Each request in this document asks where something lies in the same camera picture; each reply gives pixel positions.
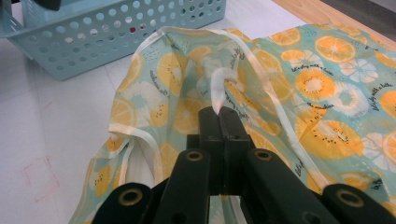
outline wooden floor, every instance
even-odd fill
[[[344,13],[324,4],[319,0],[273,0],[285,8],[294,16],[306,23],[332,23],[345,24],[361,29],[370,35],[374,35],[389,49],[396,50],[396,42],[372,30],[371,28],[353,20]]]

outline perforated basket side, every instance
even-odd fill
[[[133,53],[162,26],[198,28],[224,17],[225,0],[122,1],[10,40],[64,80]]]

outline blue plastic basket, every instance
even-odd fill
[[[59,11],[21,0],[24,26],[3,1],[6,37],[64,80],[133,53],[162,26],[199,28],[224,17],[226,0],[63,0]]]

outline fabric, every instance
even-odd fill
[[[168,177],[198,111],[234,109],[256,147],[274,151],[317,193],[361,189],[396,216],[396,52],[344,25],[304,25],[251,40],[236,29],[164,27],[132,57],[109,131],[92,159],[72,223],[90,223],[125,182],[136,138],[151,148],[156,183]],[[227,197],[210,223],[235,223]]]

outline white table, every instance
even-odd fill
[[[270,0],[228,0],[222,21],[255,38],[304,24]],[[66,81],[54,80],[0,39],[0,223],[67,223],[89,160],[107,140],[115,89],[130,56]],[[142,161],[141,152],[133,160]],[[147,165],[135,178],[152,185]]]

